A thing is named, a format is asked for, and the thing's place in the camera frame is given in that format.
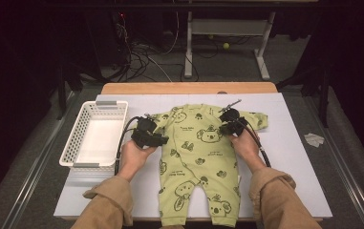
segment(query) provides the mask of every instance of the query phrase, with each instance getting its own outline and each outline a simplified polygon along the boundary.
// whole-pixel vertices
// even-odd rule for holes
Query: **wrist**
[[[266,166],[265,162],[263,162],[263,160],[259,157],[259,155],[250,155],[247,156],[244,159],[247,167],[249,167],[249,170],[252,174],[255,173],[255,171],[263,169]]]
[[[131,182],[132,178],[137,173],[137,171],[138,170],[135,170],[135,169],[132,169],[132,168],[123,167],[123,168],[121,168],[119,170],[117,176],[128,180],[128,182]]]

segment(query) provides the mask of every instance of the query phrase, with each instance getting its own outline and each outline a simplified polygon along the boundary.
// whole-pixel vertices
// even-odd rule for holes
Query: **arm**
[[[92,198],[73,228],[121,228],[132,225],[133,200],[130,181],[156,148],[140,149],[133,140],[121,149],[121,169],[83,196]]]
[[[247,131],[229,139],[252,173],[249,196],[256,219],[262,219],[266,228],[321,228],[296,195],[292,177],[265,165]]]

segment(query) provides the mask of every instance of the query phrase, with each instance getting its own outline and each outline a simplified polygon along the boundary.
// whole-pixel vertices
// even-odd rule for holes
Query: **small white item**
[[[83,103],[59,164],[73,168],[112,168],[127,110],[126,101]]]
[[[319,136],[319,135],[315,135],[315,134],[307,134],[305,135],[306,141],[314,147],[319,147],[319,145],[324,144],[324,137]]]

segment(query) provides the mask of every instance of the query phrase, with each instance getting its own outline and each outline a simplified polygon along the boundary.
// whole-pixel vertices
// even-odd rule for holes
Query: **wooden table edge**
[[[270,94],[271,82],[108,83],[101,94]]]

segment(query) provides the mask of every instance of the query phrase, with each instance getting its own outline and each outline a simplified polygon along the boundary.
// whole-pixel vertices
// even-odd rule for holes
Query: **table leg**
[[[187,18],[187,51],[185,53],[184,60],[184,77],[191,78],[193,76],[193,53],[191,51],[191,39],[192,39],[192,20],[193,13],[190,11]]]
[[[268,23],[265,26],[263,33],[263,41],[259,50],[254,50],[256,61],[264,80],[270,80],[270,75],[268,75],[268,69],[266,68],[265,59],[263,58],[263,53],[265,52],[266,44],[268,43],[268,37],[270,36],[270,31],[273,26],[274,16],[276,12],[271,12],[268,16]]]

